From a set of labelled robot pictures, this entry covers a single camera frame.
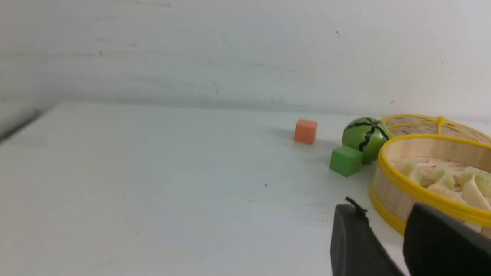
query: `green ball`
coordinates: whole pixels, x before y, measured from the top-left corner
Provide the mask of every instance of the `green ball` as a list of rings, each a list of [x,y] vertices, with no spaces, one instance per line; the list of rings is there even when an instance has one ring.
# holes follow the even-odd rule
[[[389,140],[389,128],[374,118],[358,118],[351,121],[343,131],[343,146],[363,153],[363,163],[377,159],[380,148]]]

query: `tabletop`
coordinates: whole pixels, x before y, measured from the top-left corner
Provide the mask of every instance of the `tabletop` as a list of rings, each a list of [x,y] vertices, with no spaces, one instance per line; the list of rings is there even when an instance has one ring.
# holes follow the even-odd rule
[[[0,139],[36,117],[41,109],[36,103],[0,102]]]
[[[299,118],[319,122],[313,145],[293,142]],[[331,275],[346,196],[407,273],[370,203],[375,165],[328,168],[352,119],[59,104],[0,146],[0,274]]]

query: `orange cube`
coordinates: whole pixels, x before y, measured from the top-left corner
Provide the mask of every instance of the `orange cube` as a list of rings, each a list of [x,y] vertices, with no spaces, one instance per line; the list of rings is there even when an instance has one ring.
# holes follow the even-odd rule
[[[300,119],[295,127],[295,142],[313,144],[317,133],[317,122]]]

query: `foam block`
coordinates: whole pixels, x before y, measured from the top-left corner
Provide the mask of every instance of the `foam block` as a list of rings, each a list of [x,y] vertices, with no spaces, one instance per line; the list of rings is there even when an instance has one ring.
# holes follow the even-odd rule
[[[332,151],[329,168],[348,177],[361,170],[362,161],[362,152],[348,146],[343,146]]]
[[[313,144],[317,134],[317,122],[300,119],[295,127],[295,142]]]

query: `bamboo steamer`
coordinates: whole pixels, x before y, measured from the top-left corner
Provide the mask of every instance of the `bamboo steamer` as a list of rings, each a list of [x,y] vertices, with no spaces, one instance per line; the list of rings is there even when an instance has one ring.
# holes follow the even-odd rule
[[[431,117],[417,114],[397,114],[381,120],[389,128],[392,137],[409,134],[438,134],[470,139],[491,145],[491,138],[466,125],[445,120],[445,117]]]
[[[467,166],[491,172],[491,145],[469,138],[415,134],[387,141],[379,152],[378,167],[370,189],[377,212],[396,231],[404,234],[409,213],[416,202],[427,203],[462,221],[491,239],[491,212],[448,200],[410,181],[395,164],[403,159],[415,160],[430,181],[435,166],[444,165],[458,177]]]

